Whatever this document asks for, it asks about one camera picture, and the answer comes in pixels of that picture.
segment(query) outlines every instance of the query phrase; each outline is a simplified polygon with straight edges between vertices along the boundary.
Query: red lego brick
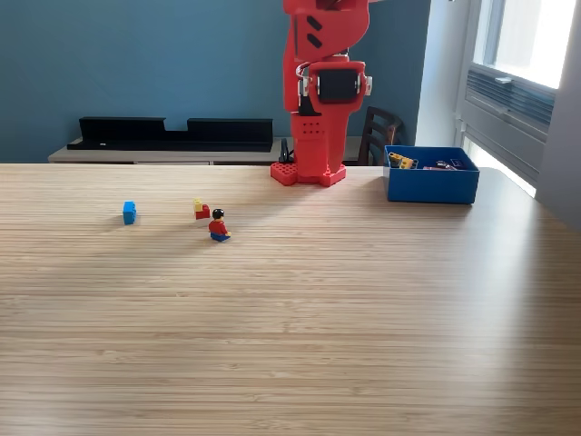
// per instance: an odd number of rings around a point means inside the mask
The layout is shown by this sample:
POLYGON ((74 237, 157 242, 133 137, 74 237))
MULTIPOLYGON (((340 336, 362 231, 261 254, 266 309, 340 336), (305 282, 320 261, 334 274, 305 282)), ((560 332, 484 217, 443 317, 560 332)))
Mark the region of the red lego brick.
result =
POLYGON ((345 165, 342 165, 335 174, 331 174, 330 170, 327 169, 327 172, 320 177, 320 185, 330 187, 345 177, 347 177, 347 168, 345 168, 345 165))
POLYGON ((204 204, 201 212, 196 212, 196 220, 205 220, 210 218, 210 206, 204 204))
POLYGON ((273 163, 271 165, 271 177, 285 186, 292 186, 297 182, 297 164, 273 163))

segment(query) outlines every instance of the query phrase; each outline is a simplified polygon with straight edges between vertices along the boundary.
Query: red robot arm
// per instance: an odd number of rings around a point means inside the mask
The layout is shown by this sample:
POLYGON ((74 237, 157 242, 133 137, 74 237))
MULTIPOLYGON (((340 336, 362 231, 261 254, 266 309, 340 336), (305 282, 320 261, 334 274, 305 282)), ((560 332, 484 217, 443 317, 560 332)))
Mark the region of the red robot arm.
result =
POLYGON ((331 185, 341 165, 350 114, 371 92, 365 64, 348 50, 367 32, 369 3, 378 0, 283 0, 290 31, 283 60, 284 106, 290 112, 295 163, 276 163, 284 184, 331 185))

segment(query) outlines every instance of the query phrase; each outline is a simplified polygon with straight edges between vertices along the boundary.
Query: blue lego brick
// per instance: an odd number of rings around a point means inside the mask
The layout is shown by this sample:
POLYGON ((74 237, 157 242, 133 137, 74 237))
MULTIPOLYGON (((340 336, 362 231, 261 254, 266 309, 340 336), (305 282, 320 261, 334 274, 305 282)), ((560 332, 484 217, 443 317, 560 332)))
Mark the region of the blue lego brick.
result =
POLYGON ((223 243, 225 241, 228 241, 231 238, 230 236, 227 236, 225 234, 217 234, 217 233, 210 233, 210 237, 214 241, 217 241, 219 243, 223 243))
POLYGON ((137 219, 137 208, 135 207, 135 202, 125 202, 123 205, 123 222, 125 225, 131 225, 135 223, 137 219))

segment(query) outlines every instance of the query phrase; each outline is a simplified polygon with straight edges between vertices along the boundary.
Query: blue plastic bin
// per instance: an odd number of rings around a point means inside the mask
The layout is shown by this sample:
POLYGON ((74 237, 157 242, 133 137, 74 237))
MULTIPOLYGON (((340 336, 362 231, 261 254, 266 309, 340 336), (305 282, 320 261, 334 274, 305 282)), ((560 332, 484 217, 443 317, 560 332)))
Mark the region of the blue plastic bin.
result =
POLYGON ((472 204, 476 200, 480 170, 461 148, 386 145, 383 178, 391 202, 472 204), (418 169, 390 168, 389 153, 417 159, 418 169), (462 161, 466 170, 423 169, 436 166, 437 161, 450 163, 452 159, 462 161))

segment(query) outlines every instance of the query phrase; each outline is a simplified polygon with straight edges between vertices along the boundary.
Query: yellow lego brick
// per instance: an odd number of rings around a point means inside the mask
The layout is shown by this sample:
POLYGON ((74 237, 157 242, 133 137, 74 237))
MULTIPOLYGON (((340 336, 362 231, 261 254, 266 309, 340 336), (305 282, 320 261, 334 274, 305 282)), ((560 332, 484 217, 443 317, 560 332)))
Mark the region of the yellow lego brick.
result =
POLYGON ((199 198, 196 198, 193 201, 193 210, 195 212, 203 212, 203 204, 202 204, 202 200, 200 200, 199 198))
POLYGON ((401 170, 410 170, 413 165, 414 165, 413 159, 408 159, 407 157, 404 157, 401 160, 401 164, 399 165, 399 168, 401 170))

